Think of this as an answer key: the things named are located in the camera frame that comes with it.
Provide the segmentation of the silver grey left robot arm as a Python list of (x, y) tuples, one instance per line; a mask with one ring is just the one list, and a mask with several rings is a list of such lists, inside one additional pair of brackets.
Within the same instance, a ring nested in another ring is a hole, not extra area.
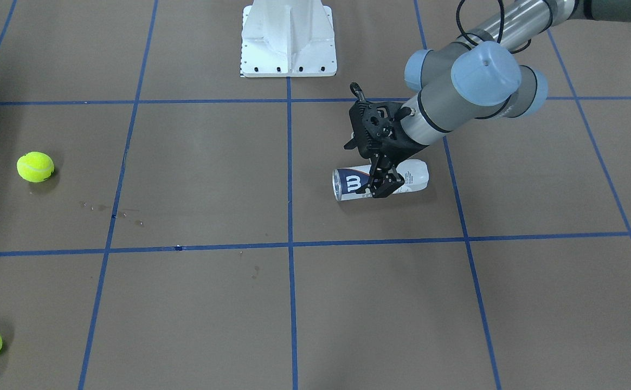
[(467, 121), (521, 118), (548, 96), (546, 77), (518, 64), (516, 53), (533, 37), (567, 20), (631, 23), (631, 1), (499, 2), (499, 13), (474, 29), (457, 20), (459, 37), (440, 50), (420, 50), (405, 65), (404, 79), (414, 91), (405, 103), (375, 103), (353, 82), (357, 98), (349, 111), (355, 149), (368, 165), (333, 171), (339, 202), (385, 198), (427, 187), (429, 171), (413, 156)]

